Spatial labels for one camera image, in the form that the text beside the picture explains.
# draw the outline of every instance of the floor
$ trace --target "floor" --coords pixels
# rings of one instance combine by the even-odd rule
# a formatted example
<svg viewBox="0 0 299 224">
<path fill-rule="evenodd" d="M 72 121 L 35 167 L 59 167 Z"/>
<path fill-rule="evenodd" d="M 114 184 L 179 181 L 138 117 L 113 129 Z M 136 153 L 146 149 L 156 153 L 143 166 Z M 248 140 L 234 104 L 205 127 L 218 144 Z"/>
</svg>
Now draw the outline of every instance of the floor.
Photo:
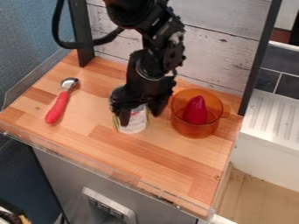
<svg viewBox="0 0 299 224">
<path fill-rule="evenodd" d="M 217 214 L 238 224 L 299 223 L 299 192 L 231 169 Z"/>
</svg>

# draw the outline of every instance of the white shiplap wall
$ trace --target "white shiplap wall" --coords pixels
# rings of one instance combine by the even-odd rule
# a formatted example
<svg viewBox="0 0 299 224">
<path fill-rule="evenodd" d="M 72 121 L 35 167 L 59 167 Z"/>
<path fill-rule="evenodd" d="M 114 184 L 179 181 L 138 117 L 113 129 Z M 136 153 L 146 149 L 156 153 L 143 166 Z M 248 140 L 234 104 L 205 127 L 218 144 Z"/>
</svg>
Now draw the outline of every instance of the white shiplap wall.
<svg viewBox="0 0 299 224">
<path fill-rule="evenodd" d="M 95 38 L 112 31 L 102 0 L 87 0 Z M 201 86 L 241 95 L 266 21 L 268 0 L 170 0 L 186 24 L 187 61 L 179 73 Z M 140 35 L 125 31 L 96 55 L 127 63 L 142 48 Z"/>
</svg>

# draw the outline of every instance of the can label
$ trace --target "can label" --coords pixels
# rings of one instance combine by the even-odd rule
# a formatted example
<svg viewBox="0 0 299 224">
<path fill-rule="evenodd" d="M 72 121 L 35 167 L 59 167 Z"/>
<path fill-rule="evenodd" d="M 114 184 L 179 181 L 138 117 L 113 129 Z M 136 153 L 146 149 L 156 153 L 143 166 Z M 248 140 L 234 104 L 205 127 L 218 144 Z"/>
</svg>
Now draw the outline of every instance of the can label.
<svg viewBox="0 0 299 224">
<path fill-rule="evenodd" d="M 131 110 L 128 126 L 121 126 L 120 118 L 114 115 L 116 129 L 125 134 L 135 134 L 144 130 L 148 123 L 147 107 L 145 104 Z"/>
</svg>

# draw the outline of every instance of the silver metal scoop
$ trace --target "silver metal scoop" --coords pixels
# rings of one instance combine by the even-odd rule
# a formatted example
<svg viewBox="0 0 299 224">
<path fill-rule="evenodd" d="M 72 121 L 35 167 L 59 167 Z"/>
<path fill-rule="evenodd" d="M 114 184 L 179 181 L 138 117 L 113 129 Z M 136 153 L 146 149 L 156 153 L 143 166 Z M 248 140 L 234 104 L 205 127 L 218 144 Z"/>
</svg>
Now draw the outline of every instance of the silver metal scoop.
<svg viewBox="0 0 299 224">
<path fill-rule="evenodd" d="M 66 78 L 60 82 L 63 91 L 69 91 L 72 87 L 74 87 L 79 82 L 76 78 Z"/>
</svg>

